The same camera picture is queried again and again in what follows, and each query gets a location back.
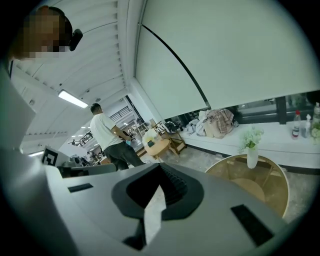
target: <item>white t-shirt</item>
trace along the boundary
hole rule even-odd
[[[90,129],[93,137],[102,148],[102,151],[111,145],[122,142],[122,140],[111,131],[115,126],[116,124],[104,113],[93,116],[90,123]]]

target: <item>man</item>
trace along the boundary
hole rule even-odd
[[[7,57],[9,61],[24,60],[35,58],[38,53],[63,52],[64,47],[71,45],[72,37],[73,28],[64,12],[56,7],[41,6],[24,19]]]
[[[137,156],[135,150],[118,137],[131,141],[130,136],[124,135],[116,124],[103,113],[98,103],[94,103],[90,110],[93,114],[90,123],[91,132],[105,156],[115,164],[116,169],[128,169],[127,163],[134,167],[143,165],[144,163]]]

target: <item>fluorescent light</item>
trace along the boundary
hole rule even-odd
[[[58,97],[61,99],[64,99],[70,103],[73,103],[83,109],[88,107],[88,104],[84,103],[80,99],[77,99],[76,97],[72,96],[70,93],[66,92],[65,90],[61,90],[58,94]]]
[[[43,151],[35,152],[35,153],[32,153],[32,154],[29,154],[29,157],[39,156],[39,155],[42,155],[43,153],[44,153]]]

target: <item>table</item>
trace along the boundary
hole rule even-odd
[[[160,139],[151,147],[146,145],[144,149],[150,156],[155,159],[159,159],[161,162],[163,162],[163,160],[160,158],[160,155],[168,149],[170,149],[176,156],[179,156],[178,153],[171,147],[171,141],[169,139]]]
[[[234,155],[215,163],[206,173],[238,184],[280,216],[285,214],[288,181],[282,169],[270,159],[259,156],[256,167],[249,169],[246,154]]]

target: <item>bottle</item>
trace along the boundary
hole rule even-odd
[[[300,111],[296,110],[295,117],[293,119],[293,130],[292,130],[292,138],[294,140],[298,139],[299,132],[300,132],[300,122],[301,122]]]
[[[310,137],[310,128],[311,128],[311,116],[309,114],[306,115],[306,122],[304,127],[304,137],[309,138]]]
[[[320,123],[320,106],[319,102],[315,103],[312,124]]]

